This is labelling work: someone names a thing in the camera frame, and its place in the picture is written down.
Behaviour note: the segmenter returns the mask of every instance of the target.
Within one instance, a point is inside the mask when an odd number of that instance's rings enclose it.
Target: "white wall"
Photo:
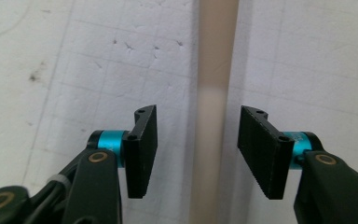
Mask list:
[[[197,2],[0,1],[0,187],[32,193],[92,131],[158,105],[158,154],[125,223],[186,223],[197,76]],[[241,105],[311,131],[358,171],[358,0],[242,0],[227,105],[221,223],[296,223],[300,172],[268,201],[236,149]]]

